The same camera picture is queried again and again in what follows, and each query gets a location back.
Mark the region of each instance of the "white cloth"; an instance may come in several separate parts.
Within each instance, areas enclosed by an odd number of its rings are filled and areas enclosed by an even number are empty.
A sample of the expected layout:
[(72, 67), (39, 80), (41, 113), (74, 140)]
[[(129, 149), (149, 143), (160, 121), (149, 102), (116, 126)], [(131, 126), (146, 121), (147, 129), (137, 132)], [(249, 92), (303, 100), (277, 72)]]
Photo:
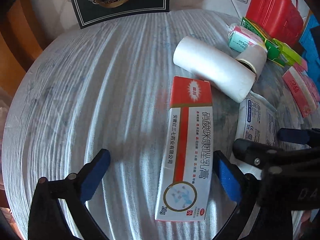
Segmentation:
[[(172, 79), (194, 77), (173, 64), (173, 52), (189, 35), (235, 57), (239, 53), (228, 47), (232, 23), (239, 19), (198, 9), (129, 16), (63, 34), (45, 49), (13, 99), (4, 132), (4, 185), (25, 238), (37, 180), (78, 172), (101, 148), (112, 162), (87, 207), (110, 239), (215, 236), (235, 207), (215, 175), (205, 221), (160, 222), (154, 212)], [(279, 126), (300, 128), (283, 73), (267, 62), (252, 90), (277, 108)], [(229, 157), (239, 105), (214, 88), (212, 96), (214, 150)], [(316, 127), (319, 113), (304, 125), (312, 119)], [(62, 208), (79, 236), (65, 203)]]

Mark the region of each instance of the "white wall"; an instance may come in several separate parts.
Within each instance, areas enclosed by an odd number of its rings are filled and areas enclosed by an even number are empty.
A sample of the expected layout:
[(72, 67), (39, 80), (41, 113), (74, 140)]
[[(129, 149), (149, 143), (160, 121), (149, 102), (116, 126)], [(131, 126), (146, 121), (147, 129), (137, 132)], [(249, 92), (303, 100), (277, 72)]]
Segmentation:
[[(236, 0), (170, 0), (170, 9), (203, 8), (242, 17), (250, 1), (244, 4)], [(70, 0), (31, 0), (31, 3), (49, 38), (55, 39), (69, 29), (79, 28)], [(299, 0), (299, 11), (303, 18), (307, 17), (309, 8), (304, 0)]]

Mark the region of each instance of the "white roll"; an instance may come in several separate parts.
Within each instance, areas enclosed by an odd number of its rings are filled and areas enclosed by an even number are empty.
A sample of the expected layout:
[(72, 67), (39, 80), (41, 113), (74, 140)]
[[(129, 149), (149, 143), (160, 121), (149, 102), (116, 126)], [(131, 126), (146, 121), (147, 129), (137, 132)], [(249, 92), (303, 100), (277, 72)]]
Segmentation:
[(257, 75), (256, 80), (261, 75), (262, 69), (267, 61), (265, 50), (259, 45), (249, 45), (244, 52), (236, 57), (240, 63), (246, 64)]
[(240, 103), (249, 94), (256, 75), (222, 51), (191, 37), (183, 38), (173, 62), (220, 89)]

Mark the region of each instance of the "blue object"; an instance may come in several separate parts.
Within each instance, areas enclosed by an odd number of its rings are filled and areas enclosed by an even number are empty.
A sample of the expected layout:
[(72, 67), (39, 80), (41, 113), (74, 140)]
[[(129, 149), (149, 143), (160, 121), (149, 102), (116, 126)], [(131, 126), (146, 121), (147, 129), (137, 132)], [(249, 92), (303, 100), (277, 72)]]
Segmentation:
[(83, 204), (86, 201), (92, 199), (95, 191), (97, 190), (97, 187), (99, 186), (100, 181), (109, 168), (111, 162), (110, 152), (105, 149), (101, 149), (95, 158), (98, 159), (94, 159), (91, 163), (86, 164), (91, 165), (92, 163), (94, 163), (94, 167), (87, 174), (86, 178), (81, 184), (80, 201)]
[(278, 140), (297, 144), (308, 144), (310, 136), (307, 130), (281, 128), (277, 134)]
[(318, 55), (320, 55), (320, 25), (312, 28), (310, 31), (311, 31), (313, 40), (315, 41)]
[(318, 90), (320, 91), (320, 60), (314, 39), (310, 31), (312, 28), (317, 26), (319, 26), (319, 23), (316, 20), (315, 16), (312, 14), (310, 16), (308, 25), (300, 39), (300, 43), (305, 49), (302, 57), (308, 63), (308, 76), (313, 80)]
[(220, 183), (223, 186), (228, 197), (232, 201), (235, 201), (237, 202), (237, 204), (239, 204), (242, 199), (241, 185), (239, 184), (238, 180), (233, 176), (231, 170), (221, 159), (218, 158), (213, 159), (213, 170), (217, 174)]

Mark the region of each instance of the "blue gripper pad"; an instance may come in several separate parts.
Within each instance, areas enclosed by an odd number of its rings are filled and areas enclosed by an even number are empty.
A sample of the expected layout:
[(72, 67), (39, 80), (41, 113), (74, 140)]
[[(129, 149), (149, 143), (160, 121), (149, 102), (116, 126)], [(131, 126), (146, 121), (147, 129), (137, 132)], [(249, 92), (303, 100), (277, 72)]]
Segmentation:
[(225, 157), (224, 161), (228, 162), (228, 166), (219, 158), (213, 157), (213, 170), (217, 174), (221, 185), (223, 186), (225, 192), (227, 193), (228, 197), (232, 200), (240, 203), (242, 199), (242, 190), (241, 185), (239, 184), (238, 180), (233, 175), (231, 169), (238, 169), (233, 164), (231, 164), (227, 158)]
[(91, 161), (91, 163), (86, 164), (90, 165), (89, 167), (91, 168), (91, 170), (87, 173), (85, 179), (83, 180), (80, 186), (81, 203), (84, 204), (87, 200), (92, 199), (95, 191), (97, 190), (97, 187), (99, 186), (100, 181), (102, 180), (104, 174), (106, 173), (110, 165), (110, 161), (110, 152), (108, 150), (101, 149), (100, 152)]

